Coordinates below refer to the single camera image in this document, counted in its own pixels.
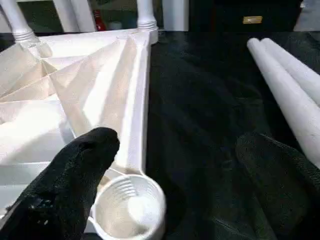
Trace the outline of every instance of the white pipe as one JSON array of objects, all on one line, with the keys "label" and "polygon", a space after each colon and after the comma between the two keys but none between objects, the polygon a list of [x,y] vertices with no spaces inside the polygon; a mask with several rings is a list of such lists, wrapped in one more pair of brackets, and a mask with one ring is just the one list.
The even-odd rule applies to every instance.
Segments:
[{"label": "white pipe", "polygon": [[0,0],[16,42],[39,42],[15,0]]},{"label": "white pipe", "polygon": [[150,43],[158,41],[158,27],[154,16],[152,0],[137,0],[138,20],[137,28],[142,32],[150,32]]},{"label": "white pipe", "polygon": [[166,31],[189,30],[189,0],[162,0]]},{"label": "white pipe", "polygon": [[10,24],[0,6],[0,33],[12,33]]},{"label": "white pipe", "polygon": [[300,87],[320,106],[320,75],[271,39],[265,38],[261,42],[266,50],[295,79]]},{"label": "white pipe", "polygon": [[79,32],[80,29],[77,17],[71,2],[69,0],[53,0],[53,3],[63,27],[63,31],[67,33]]},{"label": "white pipe", "polygon": [[81,32],[97,31],[96,21],[89,0],[70,0]]},{"label": "white pipe", "polygon": [[320,168],[320,108],[258,39],[247,46],[304,154]]}]

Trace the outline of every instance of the black fabric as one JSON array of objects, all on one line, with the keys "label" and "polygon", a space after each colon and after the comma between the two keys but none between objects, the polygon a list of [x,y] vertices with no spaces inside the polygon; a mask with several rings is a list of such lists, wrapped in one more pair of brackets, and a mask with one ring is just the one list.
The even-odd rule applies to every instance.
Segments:
[{"label": "black fabric", "polygon": [[0,239],[82,239],[98,184],[119,145],[114,130],[99,127],[65,146],[8,209]]},{"label": "black fabric", "polygon": [[83,236],[83,240],[103,240],[95,233],[85,233]]},{"label": "black fabric", "polygon": [[[152,47],[146,172],[166,194],[164,239],[308,239],[319,222],[319,170],[300,154],[247,50],[250,37],[269,37],[320,72],[318,33],[163,32]],[[248,132],[273,147],[253,135],[260,142],[250,138],[255,149],[239,158]],[[264,155],[249,158],[256,149]],[[265,158],[273,161],[250,170]]]}]

